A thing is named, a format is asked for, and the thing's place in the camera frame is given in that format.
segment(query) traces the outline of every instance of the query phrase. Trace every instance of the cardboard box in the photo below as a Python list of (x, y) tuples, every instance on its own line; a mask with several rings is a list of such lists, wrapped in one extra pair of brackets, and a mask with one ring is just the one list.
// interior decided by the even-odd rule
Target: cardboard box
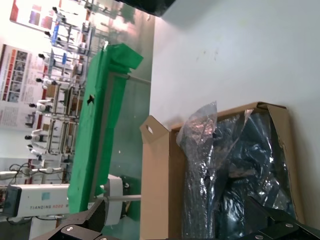
[[(71, 105), (71, 110), (75, 111), (77, 109), (77, 97), (73, 97), (72, 99), (72, 105)], [(82, 109), (82, 104), (83, 100), (79, 100), (79, 105), (78, 105), (78, 115), (80, 115), (81, 109)]]
[(45, 124), (45, 123), (44, 123), (43, 126), (42, 126), (42, 130), (43, 130), (43, 131), (47, 131), (47, 132), (48, 132), (48, 131), (49, 131), (49, 128), (50, 128), (50, 124)]
[[(218, 121), (254, 109), (269, 111), (289, 172), (291, 197), (297, 219), (305, 222), (297, 178), (296, 156), (286, 107), (254, 102), (218, 113)], [(140, 239), (180, 238), (185, 181), (185, 155), (176, 143), (182, 124), (168, 131), (149, 116), (140, 127), (143, 140)]]
[(47, 98), (54, 98), (55, 97), (55, 92), (56, 92), (56, 86), (54, 85), (49, 85), (46, 92), (45, 92), (45, 96)]

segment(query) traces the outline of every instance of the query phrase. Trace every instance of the poster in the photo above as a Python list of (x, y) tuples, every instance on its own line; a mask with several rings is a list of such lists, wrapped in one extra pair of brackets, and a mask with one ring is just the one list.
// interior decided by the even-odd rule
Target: poster
[(42, 99), (36, 78), (43, 77), (44, 63), (36, 53), (2, 46), (0, 58), (0, 128), (32, 130), (37, 127), (36, 109), (30, 103)]
[(13, 0), (10, 21), (42, 31), (53, 29), (55, 13), (60, 0)]

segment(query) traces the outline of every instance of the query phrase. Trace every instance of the green cloth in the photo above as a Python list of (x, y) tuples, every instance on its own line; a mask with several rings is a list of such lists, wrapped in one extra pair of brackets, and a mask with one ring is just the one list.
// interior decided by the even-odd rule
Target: green cloth
[[(127, 74), (136, 69), (143, 57), (125, 44), (109, 45), (99, 52), (91, 61), (87, 84), (84, 93), (79, 128), (76, 138), (75, 156), (72, 167), (68, 201), (70, 213), (78, 213), (88, 209), (94, 170), (97, 161), (99, 139), (104, 131), (103, 151), (95, 187), (95, 195), (103, 191), (100, 185), (108, 181), (109, 167), (113, 149), (114, 128), (121, 110), (126, 87), (126, 79), (115, 76), (111, 89), (110, 101), (105, 105), (105, 94), (109, 73)], [(94, 103), (87, 104), (89, 97)], [(109, 109), (106, 128), (101, 129), (103, 112)]]

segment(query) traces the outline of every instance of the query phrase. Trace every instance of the plastic bag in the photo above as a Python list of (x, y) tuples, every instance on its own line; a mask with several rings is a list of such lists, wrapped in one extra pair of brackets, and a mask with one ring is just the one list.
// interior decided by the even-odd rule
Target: plastic bag
[(182, 238), (243, 237), (248, 196), (294, 217), (288, 169), (269, 113), (247, 110), (217, 123), (217, 114), (203, 108), (177, 138), (188, 163)]
[(136, 9), (161, 17), (175, 0), (117, 0)]

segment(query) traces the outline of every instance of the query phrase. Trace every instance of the banner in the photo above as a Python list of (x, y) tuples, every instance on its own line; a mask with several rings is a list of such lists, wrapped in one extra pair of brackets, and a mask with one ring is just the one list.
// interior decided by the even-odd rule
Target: banner
[(37, 127), (36, 109), (30, 103), (42, 98), (44, 63), (38, 54), (2, 46), (0, 59), (0, 128), (32, 130)]

